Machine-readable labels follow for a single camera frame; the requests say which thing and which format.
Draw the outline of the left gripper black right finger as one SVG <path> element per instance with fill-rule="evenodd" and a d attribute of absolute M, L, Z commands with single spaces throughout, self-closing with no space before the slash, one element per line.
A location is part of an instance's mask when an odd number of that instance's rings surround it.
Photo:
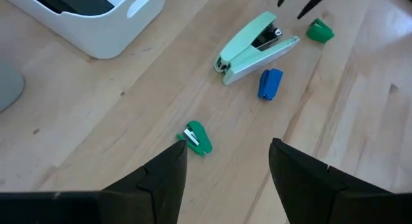
<path fill-rule="evenodd" d="M 394 195 L 274 138 L 270 172 L 290 223 L 385 223 Z"/>

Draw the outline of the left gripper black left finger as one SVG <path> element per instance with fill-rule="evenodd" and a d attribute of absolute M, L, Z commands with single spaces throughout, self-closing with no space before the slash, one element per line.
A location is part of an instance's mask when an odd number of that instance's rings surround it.
<path fill-rule="evenodd" d="M 102 190 L 103 223 L 176 223 L 187 175 L 187 142 L 179 140 Z"/>

